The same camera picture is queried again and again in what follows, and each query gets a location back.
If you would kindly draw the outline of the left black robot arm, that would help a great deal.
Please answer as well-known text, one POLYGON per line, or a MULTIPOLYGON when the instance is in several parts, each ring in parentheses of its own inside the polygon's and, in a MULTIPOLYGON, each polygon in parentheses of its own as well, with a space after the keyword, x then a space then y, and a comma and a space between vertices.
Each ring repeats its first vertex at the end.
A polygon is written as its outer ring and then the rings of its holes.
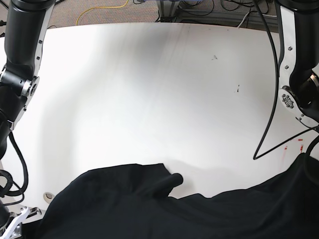
POLYGON ((319 123, 319 2, 277 0, 279 92, 285 109, 307 127, 319 123))

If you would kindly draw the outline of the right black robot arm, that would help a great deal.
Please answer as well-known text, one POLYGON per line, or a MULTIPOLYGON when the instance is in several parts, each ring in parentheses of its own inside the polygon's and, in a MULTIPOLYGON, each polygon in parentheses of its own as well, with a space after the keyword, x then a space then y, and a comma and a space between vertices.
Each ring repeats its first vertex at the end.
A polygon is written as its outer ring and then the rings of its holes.
POLYGON ((38 87, 43 42, 54 6, 53 0, 12 0, 8 7, 6 64, 0 72, 0 155, 5 155, 7 141, 11 141, 22 164, 23 185, 18 186, 10 173, 1 170, 6 180, 1 197, 20 196, 23 200, 28 187, 26 162, 12 132, 38 87))

